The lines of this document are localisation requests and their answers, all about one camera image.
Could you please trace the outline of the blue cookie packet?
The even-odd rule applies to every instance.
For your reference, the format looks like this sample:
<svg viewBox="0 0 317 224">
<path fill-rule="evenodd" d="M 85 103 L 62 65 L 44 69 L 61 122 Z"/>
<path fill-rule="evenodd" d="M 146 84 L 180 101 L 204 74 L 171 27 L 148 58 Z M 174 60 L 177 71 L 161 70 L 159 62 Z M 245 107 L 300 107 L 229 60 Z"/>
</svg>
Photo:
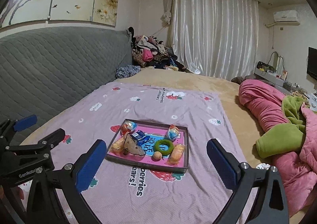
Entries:
<svg viewBox="0 0 317 224">
<path fill-rule="evenodd" d="M 141 130 L 138 130 L 134 133 L 131 134 L 132 139 L 136 142 L 137 146 L 142 146 L 143 144 L 145 144 L 150 136 L 146 133 L 144 133 Z"/>
</svg>

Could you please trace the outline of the small tan wooden ball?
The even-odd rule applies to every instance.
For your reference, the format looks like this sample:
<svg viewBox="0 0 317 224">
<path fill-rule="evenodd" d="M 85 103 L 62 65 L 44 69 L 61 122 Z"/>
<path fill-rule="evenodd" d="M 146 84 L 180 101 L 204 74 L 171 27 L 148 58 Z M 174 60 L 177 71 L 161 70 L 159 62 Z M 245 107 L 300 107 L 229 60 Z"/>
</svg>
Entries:
<svg viewBox="0 0 317 224">
<path fill-rule="evenodd" d="M 153 155 L 152 155 L 152 159 L 153 159 L 154 161 L 159 161 L 159 160 L 162 159 L 162 157 L 163 157 L 163 155 L 162 155 L 162 153 L 161 153 L 160 151 L 155 151 L 155 152 L 153 153 Z"/>
</svg>

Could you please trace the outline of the pink quilt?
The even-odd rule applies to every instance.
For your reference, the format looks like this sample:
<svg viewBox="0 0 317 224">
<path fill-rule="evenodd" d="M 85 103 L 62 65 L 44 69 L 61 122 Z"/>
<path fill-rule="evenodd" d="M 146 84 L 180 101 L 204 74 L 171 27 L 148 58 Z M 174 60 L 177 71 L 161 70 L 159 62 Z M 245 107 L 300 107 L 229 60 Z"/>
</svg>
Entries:
<svg viewBox="0 0 317 224">
<path fill-rule="evenodd" d="M 316 112 L 302 97 L 257 79 L 240 84 L 239 101 L 264 130 L 255 143 L 258 155 L 278 168 L 293 216 L 316 199 Z"/>
</svg>

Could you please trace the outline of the orange wrapped biscuit pack left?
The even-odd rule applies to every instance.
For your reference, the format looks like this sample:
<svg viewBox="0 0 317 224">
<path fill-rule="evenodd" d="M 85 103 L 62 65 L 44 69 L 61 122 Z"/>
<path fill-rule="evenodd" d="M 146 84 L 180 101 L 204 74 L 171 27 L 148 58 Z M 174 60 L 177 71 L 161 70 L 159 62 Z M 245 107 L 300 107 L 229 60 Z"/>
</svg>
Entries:
<svg viewBox="0 0 317 224">
<path fill-rule="evenodd" d="M 113 144 L 110 147 L 110 151 L 115 154 L 120 154 L 124 147 L 124 141 L 125 141 L 125 138 L 121 137 L 115 142 L 113 142 Z"/>
</svg>

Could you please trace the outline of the orange wrapped biscuit pack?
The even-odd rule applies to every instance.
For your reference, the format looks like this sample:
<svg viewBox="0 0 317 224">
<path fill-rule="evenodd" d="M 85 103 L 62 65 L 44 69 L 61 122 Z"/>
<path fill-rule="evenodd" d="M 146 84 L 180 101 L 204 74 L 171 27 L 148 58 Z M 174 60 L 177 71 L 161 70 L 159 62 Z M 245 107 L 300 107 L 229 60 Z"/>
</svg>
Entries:
<svg viewBox="0 0 317 224">
<path fill-rule="evenodd" d="M 184 150 L 185 146 L 183 144 L 177 144 L 176 146 L 174 146 L 174 149 L 169 156 L 168 163 L 178 164 L 183 156 Z"/>
<path fill-rule="evenodd" d="M 120 154 L 124 147 L 124 141 L 125 141 L 125 138 L 121 137 L 115 142 L 113 142 L 113 144 L 110 147 L 110 151 L 115 154 Z"/>
</svg>

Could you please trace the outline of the grey quilted headboard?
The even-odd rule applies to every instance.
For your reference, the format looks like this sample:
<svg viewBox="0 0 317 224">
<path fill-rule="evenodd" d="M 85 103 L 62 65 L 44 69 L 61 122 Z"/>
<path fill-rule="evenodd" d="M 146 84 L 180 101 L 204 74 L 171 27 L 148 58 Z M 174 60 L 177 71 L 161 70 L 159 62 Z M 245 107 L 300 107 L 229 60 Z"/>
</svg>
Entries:
<svg viewBox="0 0 317 224">
<path fill-rule="evenodd" d="M 112 82 L 117 68 L 131 62 L 126 30 L 61 26 L 1 38 L 1 121 L 38 118 L 11 144 L 21 144 L 51 118 Z"/>
</svg>

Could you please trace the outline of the green fleece blanket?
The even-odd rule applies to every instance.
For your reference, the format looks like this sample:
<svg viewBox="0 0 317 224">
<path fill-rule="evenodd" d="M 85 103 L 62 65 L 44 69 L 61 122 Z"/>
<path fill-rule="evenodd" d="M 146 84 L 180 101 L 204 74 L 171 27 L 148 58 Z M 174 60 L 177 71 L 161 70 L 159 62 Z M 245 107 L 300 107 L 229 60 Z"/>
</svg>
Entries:
<svg viewBox="0 0 317 224">
<path fill-rule="evenodd" d="M 256 141 L 256 149 L 262 159 L 300 151 L 306 136 L 306 119 L 301 112 L 304 107 L 302 97 L 289 95 L 283 98 L 281 109 L 286 123 L 274 125 Z"/>
</svg>

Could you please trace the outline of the red blue wrapped candy ball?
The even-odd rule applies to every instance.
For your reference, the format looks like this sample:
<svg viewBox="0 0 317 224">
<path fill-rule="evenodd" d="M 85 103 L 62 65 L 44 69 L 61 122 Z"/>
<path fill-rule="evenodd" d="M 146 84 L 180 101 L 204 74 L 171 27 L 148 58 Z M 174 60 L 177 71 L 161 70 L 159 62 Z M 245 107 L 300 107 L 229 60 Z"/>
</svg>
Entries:
<svg viewBox="0 0 317 224">
<path fill-rule="evenodd" d="M 125 135 L 126 133 L 132 134 L 137 128 L 137 124 L 133 121 L 126 120 L 120 127 L 121 135 Z"/>
</svg>

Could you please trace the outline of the shallow dark cardboard tray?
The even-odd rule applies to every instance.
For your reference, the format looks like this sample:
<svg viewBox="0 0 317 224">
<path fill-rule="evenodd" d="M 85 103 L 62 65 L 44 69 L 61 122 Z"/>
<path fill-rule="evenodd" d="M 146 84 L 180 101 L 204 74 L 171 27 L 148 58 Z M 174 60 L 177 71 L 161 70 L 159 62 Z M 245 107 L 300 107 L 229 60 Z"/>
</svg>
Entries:
<svg viewBox="0 0 317 224">
<path fill-rule="evenodd" d="M 124 155 L 123 150 L 120 154 L 115 154 L 110 151 L 110 147 L 121 137 L 124 137 L 120 133 L 121 125 L 126 121 L 130 120 L 137 124 L 137 128 L 134 132 L 141 130 L 150 136 L 149 140 L 140 146 L 146 153 L 144 157 L 136 156 L 132 154 Z M 167 131 L 170 125 L 162 123 L 146 122 L 141 120 L 126 119 L 121 125 L 116 125 L 111 127 L 111 131 L 115 133 L 112 138 L 109 148 L 107 149 L 106 159 L 118 164 L 124 164 L 134 167 L 165 171 L 165 172 L 178 172 L 185 173 L 189 165 L 189 134 L 187 127 L 176 125 L 180 131 L 180 138 L 176 139 L 174 142 L 170 141 L 167 137 Z M 182 158 L 178 164 L 169 164 L 168 159 L 174 146 L 177 144 L 183 144 L 185 150 Z M 155 151 L 160 151 L 163 155 L 162 159 L 159 161 L 154 161 L 152 155 Z"/>
</svg>

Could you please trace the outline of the blue patterned folded cloth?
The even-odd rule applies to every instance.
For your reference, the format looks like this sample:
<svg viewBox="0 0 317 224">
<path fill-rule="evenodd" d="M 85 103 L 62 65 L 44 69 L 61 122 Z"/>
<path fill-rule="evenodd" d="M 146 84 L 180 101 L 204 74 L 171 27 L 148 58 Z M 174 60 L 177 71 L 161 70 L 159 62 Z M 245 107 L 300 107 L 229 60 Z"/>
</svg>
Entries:
<svg viewBox="0 0 317 224">
<path fill-rule="evenodd" d="M 124 67 L 119 67 L 116 69 L 116 78 L 129 78 L 131 76 L 136 75 L 141 71 L 139 66 L 134 65 L 126 65 Z"/>
</svg>

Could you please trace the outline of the orange wrapped biscuit pack right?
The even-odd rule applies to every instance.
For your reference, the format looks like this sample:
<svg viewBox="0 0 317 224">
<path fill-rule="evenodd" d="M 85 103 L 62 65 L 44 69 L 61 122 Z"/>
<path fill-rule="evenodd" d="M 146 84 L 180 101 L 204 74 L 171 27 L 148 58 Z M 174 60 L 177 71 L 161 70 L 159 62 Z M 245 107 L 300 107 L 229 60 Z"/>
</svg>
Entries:
<svg viewBox="0 0 317 224">
<path fill-rule="evenodd" d="M 184 150 L 185 146 L 183 144 L 177 144 L 176 146 L 174 146 L 174 149 L 169 156 L 168 163 L 178 164 L 183 156 Z"/>
</svg>

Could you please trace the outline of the blue white wrapped candy ball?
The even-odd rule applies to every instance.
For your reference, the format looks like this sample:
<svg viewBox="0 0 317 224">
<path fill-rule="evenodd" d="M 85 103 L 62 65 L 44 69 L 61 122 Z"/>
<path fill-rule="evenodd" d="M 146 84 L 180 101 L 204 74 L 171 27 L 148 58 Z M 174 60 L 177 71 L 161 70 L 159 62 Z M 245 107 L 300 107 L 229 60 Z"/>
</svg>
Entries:
<svg viewBox="0 0 317 224">
<path fill-rule="evenodd" d="M 180 131 L 177 126 L 170 125 L 167 131 L 167 137 L 170 141 L 174 142 L 176 139 L 180 138 Z"/>
</svg>

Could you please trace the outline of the white cluttered side cabinet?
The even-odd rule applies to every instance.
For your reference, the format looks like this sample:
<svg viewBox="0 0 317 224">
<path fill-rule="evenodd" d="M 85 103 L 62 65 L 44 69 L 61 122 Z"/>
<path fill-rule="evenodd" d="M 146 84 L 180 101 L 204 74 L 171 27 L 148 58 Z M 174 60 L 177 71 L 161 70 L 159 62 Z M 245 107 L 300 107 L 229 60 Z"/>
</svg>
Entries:
<svg viewBox="0 0 317 224">
<path fill-rule="evenodd" d="M 287 81 L 288 72 L 285 70 L 284 58 L 273 51 L 268 63 L 258 61 L 255 67 L 255 75 L 260 76 L 269 84 L 286 95 L 296 95 L 304 98 L 306 105 L 316 112 L 316 91 L 308 93 L 298 83 Z"/>
</svg>

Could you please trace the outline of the pile of clothes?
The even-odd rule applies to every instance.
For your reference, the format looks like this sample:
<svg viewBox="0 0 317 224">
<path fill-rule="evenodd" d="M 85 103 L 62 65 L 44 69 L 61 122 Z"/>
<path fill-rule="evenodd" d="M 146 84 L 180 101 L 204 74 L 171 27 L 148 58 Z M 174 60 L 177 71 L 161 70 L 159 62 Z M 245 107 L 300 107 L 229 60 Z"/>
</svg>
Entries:
<svg viewBox="0 0 317 224">
<path fill-rule="evenodd" d="M 141 68 L 170 69 L 178 72 L 191 73 L 178 61 L 172 48 L 165 47 L 163 41 L 145 35 L 133 37 L 131 40 L 132 61 Z"/>
</svg>

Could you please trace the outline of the white silky curtain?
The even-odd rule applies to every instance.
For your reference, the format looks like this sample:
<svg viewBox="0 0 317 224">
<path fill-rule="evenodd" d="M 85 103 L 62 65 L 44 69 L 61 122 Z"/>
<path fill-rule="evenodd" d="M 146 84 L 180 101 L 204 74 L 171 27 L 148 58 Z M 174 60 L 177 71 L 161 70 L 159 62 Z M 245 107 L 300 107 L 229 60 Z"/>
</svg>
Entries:
<svg viewBox="0 0 317 224">
<path fill-rule="evenodd" d="M 172 0 L 168 43 L 194 74 L 249 75 L 259 40 L 256 0 Z"/>
</svg>

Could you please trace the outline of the black wall television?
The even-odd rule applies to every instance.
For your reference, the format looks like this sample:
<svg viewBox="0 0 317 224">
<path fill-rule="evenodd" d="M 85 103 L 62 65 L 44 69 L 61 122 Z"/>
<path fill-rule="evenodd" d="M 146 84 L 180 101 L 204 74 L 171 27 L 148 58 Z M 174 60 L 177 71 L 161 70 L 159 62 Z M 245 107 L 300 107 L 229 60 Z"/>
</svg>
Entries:
<svg viewBox="0 0 317 224">
<path fill-rule="evenodd" d="M 317 49 L 308 48 L 307 74 L 317 80 Z"/>
</svg>

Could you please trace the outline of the white wall air conditioner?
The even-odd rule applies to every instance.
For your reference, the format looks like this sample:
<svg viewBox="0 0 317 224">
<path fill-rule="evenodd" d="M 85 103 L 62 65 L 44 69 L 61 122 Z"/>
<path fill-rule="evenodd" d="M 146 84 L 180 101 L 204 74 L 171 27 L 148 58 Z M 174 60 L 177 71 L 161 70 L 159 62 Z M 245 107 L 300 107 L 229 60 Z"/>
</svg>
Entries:
<svg viewBox="0 0 317 224">
<path fill-rule="evenodd" d="M 274 21 L 277 24 L 299 25 L 299 15 L 296 10 L 276 11 L 273 13 Z"/>
</svg>

